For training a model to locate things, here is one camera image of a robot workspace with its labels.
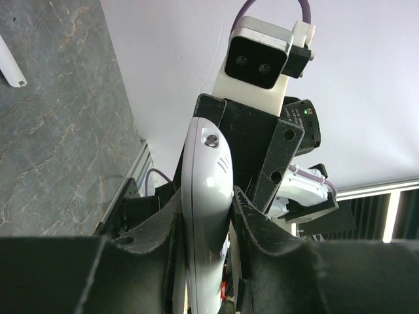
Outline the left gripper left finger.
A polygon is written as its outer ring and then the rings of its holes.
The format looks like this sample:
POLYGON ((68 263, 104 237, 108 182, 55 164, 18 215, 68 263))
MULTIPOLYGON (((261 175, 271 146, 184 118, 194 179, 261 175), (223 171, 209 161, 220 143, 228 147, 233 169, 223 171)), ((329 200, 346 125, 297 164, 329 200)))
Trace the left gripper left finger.
POLYGON ((2 313, 182 313, 181 194, 117 239, 2 237, 2 313))

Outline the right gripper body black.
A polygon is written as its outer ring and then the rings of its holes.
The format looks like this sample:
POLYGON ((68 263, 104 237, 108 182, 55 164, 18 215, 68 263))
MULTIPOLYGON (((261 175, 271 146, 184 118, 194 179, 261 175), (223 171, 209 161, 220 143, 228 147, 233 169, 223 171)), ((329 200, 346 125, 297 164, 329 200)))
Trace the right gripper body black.
POLYGON ((213 122, 232 155, 234 184, 262 213, 268 211, 304 136, 279 116, 227 99, 200 94, 193 117, 213 122))

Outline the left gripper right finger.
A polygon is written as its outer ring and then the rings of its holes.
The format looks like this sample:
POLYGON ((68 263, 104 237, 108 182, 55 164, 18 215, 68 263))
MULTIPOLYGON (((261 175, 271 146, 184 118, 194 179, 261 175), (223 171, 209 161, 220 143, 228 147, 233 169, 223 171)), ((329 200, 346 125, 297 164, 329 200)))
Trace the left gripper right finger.
POLYGON ((305 241, 238 187, 232 226, 240 313, 417 313, 418 242, 305 241))

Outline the red orange battery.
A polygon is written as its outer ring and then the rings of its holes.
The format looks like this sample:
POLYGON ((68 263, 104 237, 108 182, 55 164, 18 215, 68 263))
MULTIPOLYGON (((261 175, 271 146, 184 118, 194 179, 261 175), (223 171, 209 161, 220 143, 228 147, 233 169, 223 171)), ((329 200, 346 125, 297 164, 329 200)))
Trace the red orange battery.
POLYGON ((221 282, 221 299, 227 299, 228 297, 228 291, 227 291, 228 285, 226 281, 221 282))

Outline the white remote control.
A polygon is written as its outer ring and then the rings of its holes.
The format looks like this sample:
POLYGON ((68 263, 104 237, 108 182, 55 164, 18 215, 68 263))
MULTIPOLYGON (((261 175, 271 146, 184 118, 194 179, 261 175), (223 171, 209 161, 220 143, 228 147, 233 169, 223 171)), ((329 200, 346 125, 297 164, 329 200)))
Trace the white remote control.
POLYGON ((191 313, 218 313, 234 195, 230 147, 221 130, 191 119, 181 162, 188 299, 191 313))

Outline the white battery cover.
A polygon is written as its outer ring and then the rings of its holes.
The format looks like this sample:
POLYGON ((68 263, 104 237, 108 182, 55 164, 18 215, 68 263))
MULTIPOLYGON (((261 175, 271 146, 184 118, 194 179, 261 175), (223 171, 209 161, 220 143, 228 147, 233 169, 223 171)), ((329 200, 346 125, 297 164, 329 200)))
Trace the white battery cover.
POLYGON ((14 56, 9 50, 3 37, 0 38, 1 42, 1 72, 10 86, 13 88, 21 88, 27 85, 27 80, 19 68, 14 56))

